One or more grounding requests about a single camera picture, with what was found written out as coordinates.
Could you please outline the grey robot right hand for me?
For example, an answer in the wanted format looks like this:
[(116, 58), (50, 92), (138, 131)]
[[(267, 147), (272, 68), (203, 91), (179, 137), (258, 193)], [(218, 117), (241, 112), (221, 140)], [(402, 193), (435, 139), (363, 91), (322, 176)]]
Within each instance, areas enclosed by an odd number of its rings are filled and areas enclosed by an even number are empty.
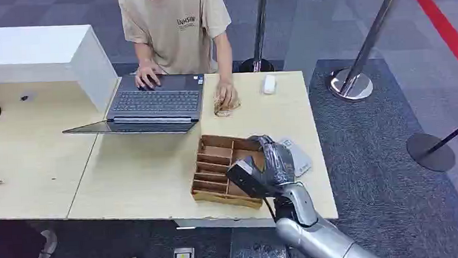
[(273, 141), (268, 135), (252, 135), (250, 141), (257, 142), (264, 154), (264, 170), (259, 181), (270, 187), (280, 187), (295, 182), (295, 166), (291, 151), (284, 145)]

